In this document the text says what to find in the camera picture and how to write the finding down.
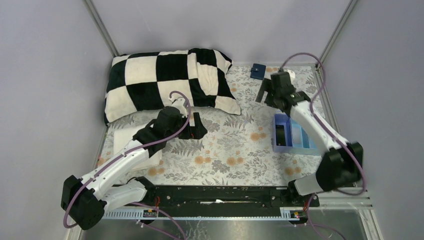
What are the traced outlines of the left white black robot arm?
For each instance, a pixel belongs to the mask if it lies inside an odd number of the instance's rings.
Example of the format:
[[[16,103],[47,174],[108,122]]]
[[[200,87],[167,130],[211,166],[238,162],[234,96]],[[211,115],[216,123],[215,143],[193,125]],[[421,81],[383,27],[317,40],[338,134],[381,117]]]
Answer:
[[[174,138],[199,140],[207,132],[198,112],[185,107],[163,108],[103,165],[79,178],[71,175],[65,179],[60,203],[65,211],[63,226],[89,230],[106,212],[140,202],[147,194],[146,184],[140,180],[121,186],[114,186],[114,183],[137,165],[158,155],[167,141]]]

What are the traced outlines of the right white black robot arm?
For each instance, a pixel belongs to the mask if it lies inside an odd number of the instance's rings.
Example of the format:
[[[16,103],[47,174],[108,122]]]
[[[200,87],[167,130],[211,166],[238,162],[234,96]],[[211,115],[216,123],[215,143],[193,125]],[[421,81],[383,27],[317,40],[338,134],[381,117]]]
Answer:
[[[264,78],[256,102],[264,101],[297,122],[315,143],[321,162],[316,172],[288,183],[288,191],[295,197],[336,191],[362,180],[364,150],[360,143],[350,143],[315,112],[313,99],[297,91],[287,71]]]

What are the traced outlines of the blue leather card holder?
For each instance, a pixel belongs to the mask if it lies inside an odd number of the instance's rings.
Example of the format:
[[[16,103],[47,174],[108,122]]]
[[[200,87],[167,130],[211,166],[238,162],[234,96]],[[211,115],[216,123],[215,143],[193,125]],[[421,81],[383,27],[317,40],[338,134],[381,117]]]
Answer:
[[[266,65],[254,63],[250,69],[250,77],[252,79],[263,80],[266,72]]]

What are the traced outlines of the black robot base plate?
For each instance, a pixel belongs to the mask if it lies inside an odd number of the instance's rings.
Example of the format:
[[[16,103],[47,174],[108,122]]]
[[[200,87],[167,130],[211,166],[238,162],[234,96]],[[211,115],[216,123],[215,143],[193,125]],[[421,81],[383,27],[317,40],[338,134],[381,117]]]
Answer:
[[[148,189],[141,204],[158,207],[164,212],[216,216],[259,213],[260,209],[295,208],[303,210],[308,196],[291,198],[285,187],[156,185]]]

